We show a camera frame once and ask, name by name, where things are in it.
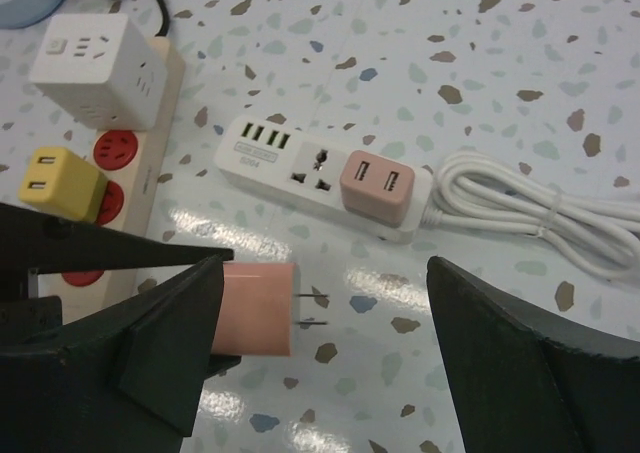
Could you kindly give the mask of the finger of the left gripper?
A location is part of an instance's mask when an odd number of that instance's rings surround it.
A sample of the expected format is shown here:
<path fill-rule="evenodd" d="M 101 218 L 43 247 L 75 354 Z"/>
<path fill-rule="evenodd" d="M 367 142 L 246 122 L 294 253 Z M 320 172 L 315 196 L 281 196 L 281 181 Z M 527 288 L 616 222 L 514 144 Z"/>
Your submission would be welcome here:
<path fill-rule="evenodd" d="M 16 345 L 62 324 L 59 299 L 38 298 L 37 277 L 97 270 L 230 261 L 229 248 L 171 245 L 95 224 L 1 205 L 1 345 Z"/>

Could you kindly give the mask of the white cube socket adapter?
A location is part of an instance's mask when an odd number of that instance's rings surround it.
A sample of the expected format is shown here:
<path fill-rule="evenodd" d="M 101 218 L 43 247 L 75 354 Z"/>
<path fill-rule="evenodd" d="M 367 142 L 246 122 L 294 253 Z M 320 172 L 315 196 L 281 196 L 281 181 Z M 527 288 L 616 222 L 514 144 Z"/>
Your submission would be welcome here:
<path fill-rule="evenodd" d="M 88 128 L 151 129 L 168 76 L 123 13 L 51 17 L 29 81 Z"/>

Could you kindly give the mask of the pink USB charger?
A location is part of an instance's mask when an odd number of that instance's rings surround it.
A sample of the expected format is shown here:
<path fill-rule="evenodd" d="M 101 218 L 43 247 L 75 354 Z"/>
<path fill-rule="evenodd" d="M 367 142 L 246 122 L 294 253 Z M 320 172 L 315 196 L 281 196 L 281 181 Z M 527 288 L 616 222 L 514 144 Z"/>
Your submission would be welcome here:
<path fill-rule="evenodd" d="M 300 318 L 300 300 L 326 304 L 318 289 L 301 291 L 295 263 L 242 263 L 224 265 L 222 303 L 211 352 L 228 356 L 290 357 L 296 326 L 320 325 Z"/>

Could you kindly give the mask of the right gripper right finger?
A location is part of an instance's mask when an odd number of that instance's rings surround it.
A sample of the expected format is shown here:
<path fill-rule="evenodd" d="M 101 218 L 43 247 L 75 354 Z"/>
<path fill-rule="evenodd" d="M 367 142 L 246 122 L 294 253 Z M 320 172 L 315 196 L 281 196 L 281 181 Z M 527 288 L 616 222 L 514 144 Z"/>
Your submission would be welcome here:
<path fill-rule="evenodd" d="M 427 263 L 468 452 L 636 452 L 639 344 L 558 316 L 450 261 Z"/>

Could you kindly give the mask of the wooden red-socket power strip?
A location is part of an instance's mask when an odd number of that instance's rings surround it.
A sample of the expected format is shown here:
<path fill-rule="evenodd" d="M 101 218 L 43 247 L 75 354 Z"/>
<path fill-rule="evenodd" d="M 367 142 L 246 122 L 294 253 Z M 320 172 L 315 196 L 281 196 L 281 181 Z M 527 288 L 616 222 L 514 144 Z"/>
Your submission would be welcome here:
<path fill-rule="evenodd" d="M 148 40 L 163 59 L 168 76 L 156 125 L 150 131 L 133 132 L 137 140 L 136 154 L 127 165 L 106 170 L 106 177 L 123 190 L 123 205 L 108 228 L 144 237 L 154 203 L 158 177 L 164 159 L 185 72 L 185 61 L 167 38 Z M 62 274 L 52 276 L 49 292 L 62 301 L 65 324 L 91 315 L 103 308 L 128 299 L 136 292 L 135 269 L 100 270 L 80 274 L 82 283 L 69 284 Z"/>

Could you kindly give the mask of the yellow USB charger cube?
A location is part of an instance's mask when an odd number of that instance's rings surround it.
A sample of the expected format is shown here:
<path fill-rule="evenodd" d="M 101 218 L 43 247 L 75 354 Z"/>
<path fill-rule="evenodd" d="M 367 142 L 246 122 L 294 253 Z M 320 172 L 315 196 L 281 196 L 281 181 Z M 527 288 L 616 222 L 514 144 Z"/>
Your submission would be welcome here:
<path fill-rule="evenodd" d="M 18 198 L 41 212 L 93 223 L 107 183 L 100 169 L 71 150 L 45 146 L 34 151 Z"/>

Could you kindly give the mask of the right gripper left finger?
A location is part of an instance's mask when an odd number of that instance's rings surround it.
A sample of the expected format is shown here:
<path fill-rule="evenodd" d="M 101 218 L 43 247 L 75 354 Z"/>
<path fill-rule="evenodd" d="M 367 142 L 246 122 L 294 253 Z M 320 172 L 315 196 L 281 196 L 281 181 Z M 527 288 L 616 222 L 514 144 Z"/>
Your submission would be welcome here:
<path fill-rule="evenodd" d="M 155 288 L 41 332 L 1 330 L 5 452 L 176 452 L 191 435 L 224 286 L 209 258 Z"/>

